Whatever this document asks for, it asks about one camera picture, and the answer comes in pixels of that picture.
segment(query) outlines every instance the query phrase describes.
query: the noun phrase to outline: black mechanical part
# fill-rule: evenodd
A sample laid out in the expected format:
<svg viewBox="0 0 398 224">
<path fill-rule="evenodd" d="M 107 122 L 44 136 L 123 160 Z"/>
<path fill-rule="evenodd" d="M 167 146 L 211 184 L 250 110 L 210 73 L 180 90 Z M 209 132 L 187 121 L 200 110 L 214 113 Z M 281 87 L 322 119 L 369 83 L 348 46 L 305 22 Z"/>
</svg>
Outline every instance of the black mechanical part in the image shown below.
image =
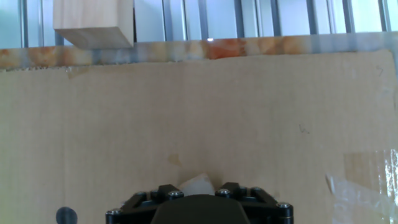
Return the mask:
<svg viewBox="0 0 398 224">
<path fill-rule="evenodd" d="M 121 208 L 106 213 L 107 224 L 293 224 L 293 206 L 277 202 L 259 187 L 226 183 L 212 195 L 191 195 L 173 185 L 134 194 Z"/>
</svg>

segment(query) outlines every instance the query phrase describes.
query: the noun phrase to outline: metal grate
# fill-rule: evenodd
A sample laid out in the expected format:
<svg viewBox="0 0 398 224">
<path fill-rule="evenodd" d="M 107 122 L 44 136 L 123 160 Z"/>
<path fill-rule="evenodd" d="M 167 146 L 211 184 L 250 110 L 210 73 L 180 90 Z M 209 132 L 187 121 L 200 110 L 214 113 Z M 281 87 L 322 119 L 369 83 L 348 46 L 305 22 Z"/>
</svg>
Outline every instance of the metal grate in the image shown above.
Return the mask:
<svg viewBox="0 0 398 224">
<path fill-rule="evenodd" d="M 398 31 L 398 0 L 135 0 L 138 42 Z M 1 0 L 0 49 L 71 45 L 53 0 Z"/>
</svg>

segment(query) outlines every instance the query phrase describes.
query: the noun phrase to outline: screw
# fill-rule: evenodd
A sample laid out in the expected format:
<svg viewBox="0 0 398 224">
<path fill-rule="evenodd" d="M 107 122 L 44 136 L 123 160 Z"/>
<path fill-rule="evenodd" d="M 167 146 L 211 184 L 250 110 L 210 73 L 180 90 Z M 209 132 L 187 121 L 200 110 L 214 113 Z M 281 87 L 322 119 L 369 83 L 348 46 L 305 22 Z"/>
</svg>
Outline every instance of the screw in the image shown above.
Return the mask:
<svg viewBox="0 0 398 224">
<path fill-rule="evenodd" d="M 279 208 L 289 208 L 289 207 L 290 207 L 290 204 L 289 204 L 289 203 L 286 203 L 286 202 L 278 202 L 278 203 L 276 204 L 276 206 L 278 206 Z"/>
<path fill-rule="evenodd" d="M 231 192 L 228 189 L 219 189 L 219 190 L 217 190 L 217 193 L 219 193 L 221 195 L 228 195 Z"/>
<path fill-rule="evenodd" d="M 181 197 L 183 195 L 184 195 L 184 193 L 182 193 L 179 190 L 173 190 L 173 191 L 169 192 L 169 196 L 171 196 L 171 197 Z"/>
<path fill-rule="evenodd" d="M 120 208 L 114 208 L 110 211 L 107 211 L 106 214 L 107 215 L 117 215 L 120 214 L 122 212 L 122 210 Z"/>
</svg>

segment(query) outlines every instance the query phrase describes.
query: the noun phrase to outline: black circle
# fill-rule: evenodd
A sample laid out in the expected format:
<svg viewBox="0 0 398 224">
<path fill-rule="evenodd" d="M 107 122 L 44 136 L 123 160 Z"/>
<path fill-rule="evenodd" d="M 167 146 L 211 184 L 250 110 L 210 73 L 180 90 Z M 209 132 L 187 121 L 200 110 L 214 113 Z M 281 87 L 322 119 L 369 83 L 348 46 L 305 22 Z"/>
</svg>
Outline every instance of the black circle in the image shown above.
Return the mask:
<svg viewBox="0 0 398 224">
<path fill-rule="evenodd" d="M 57 211 L 58 224 L 77 224 L 77 214 L 69 207 L 62 207 Z"/>
</svg>

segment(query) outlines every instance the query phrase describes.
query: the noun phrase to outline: cardboard sheet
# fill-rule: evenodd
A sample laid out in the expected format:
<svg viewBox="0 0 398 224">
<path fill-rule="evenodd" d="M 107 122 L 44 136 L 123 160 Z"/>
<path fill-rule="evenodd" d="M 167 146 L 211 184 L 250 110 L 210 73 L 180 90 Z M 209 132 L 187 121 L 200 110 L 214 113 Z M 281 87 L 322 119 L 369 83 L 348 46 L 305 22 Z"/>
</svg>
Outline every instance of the cardboard sheet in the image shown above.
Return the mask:
<svg viewBox="0 0 398 224">
<path fill-rule="evenodd" d="M 395 74 L 388 51 L 1 73 L 0 223 L 104 223 L 202 172 L 331 223 L 325 174 L 398 146 Z"/>
</svg>

